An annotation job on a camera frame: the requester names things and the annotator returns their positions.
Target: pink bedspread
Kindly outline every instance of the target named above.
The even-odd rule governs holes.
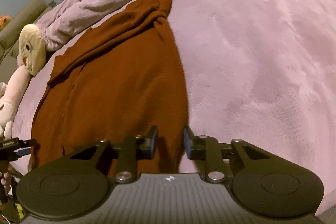
[[[106,8],[128,1],[111,0]],[[68,11],[71,18],[74,7],[79,14],[88,8],[78,2],[60,13],[60,28],[70,22],[62,15]],[[318,213],[335,205],[336,0],[173,0],[168,20],[184,66],[194,132],[221,142],[241,138],[312,170],[325,186]],[[46,36],[58,37],[59,28],[46,29]],[[49,49],[72,35],[50,39]],[[14,121],[14,137],[30,138],[54,57],[80,35],[32,79]],[[27,162],[14,167],[26,173]],[[186,159],[180,169],[196,170]]]

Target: bolt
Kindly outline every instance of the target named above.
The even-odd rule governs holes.
[[[124,172],[119,172],[115,176],[118,180],[124,181],[124,180],[129,180],[132,177],[132,174],[130,172],[124,171]]]
[[[211,179],[211,180],[221,180],[223,179],[225,176],[222,172],[218,172],[218,171],[213,171],[213,172],[210,172],[208,174],[208,177]]]

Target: orange-brown cloth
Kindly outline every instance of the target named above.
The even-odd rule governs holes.
[[[55,57],[33,120],[31,137],[40,149],[33,149],[32,168],[80,145],[146,135],[156,125],[157,153],[153,160],[139,161],[138,171],[178,171],[188,101],[167,21],[171,3],[136,0]]]

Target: stuffed animal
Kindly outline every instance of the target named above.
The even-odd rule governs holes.
[[[8,85],[0,83],[0,139],[12,137],[12,127],[19,104],[28,84],[46,63],[45,43],[34,24],[26,25],[19,37],[21,65],[11,76]]]
[[[11,20],[12,18],[10,16],[0,17],[0,31],[2,31]]]

